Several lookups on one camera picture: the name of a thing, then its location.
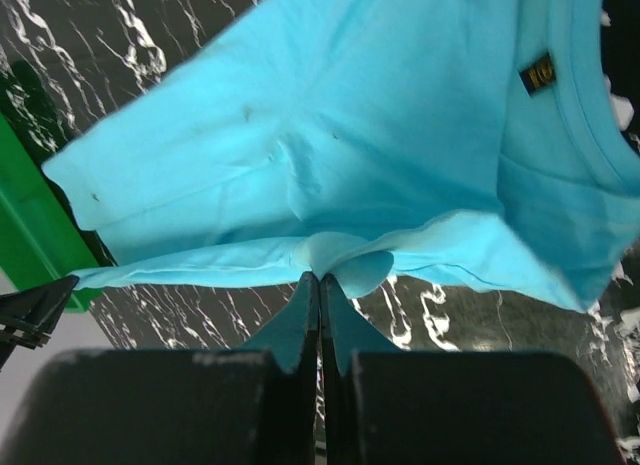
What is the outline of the cyan polo shirt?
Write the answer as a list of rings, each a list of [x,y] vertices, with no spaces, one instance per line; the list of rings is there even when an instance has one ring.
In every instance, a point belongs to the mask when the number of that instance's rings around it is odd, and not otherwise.
[[[265,0],[43,166],[82,288],[405,275],[585,312],[639,236],[603,0]]]

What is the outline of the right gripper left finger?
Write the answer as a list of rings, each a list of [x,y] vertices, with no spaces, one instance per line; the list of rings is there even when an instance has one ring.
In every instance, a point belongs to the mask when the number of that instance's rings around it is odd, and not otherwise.
[[[311,464],[318,282],[304,274],[249,341],[222,350],[51,357],[1,445],[5,464]]]

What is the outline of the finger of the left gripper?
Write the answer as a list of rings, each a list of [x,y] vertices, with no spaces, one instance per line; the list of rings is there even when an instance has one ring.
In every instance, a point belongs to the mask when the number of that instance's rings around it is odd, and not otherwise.
[[[1,296],[1,367],[17,348],[35,350],[49,342],[78,281],[69,275]]]

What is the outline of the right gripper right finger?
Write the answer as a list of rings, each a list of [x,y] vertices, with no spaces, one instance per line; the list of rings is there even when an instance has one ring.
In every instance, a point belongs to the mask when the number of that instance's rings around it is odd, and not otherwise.
[[[319,285],[331,464],[619,464],[587,375],[546,352],[404,351]]]

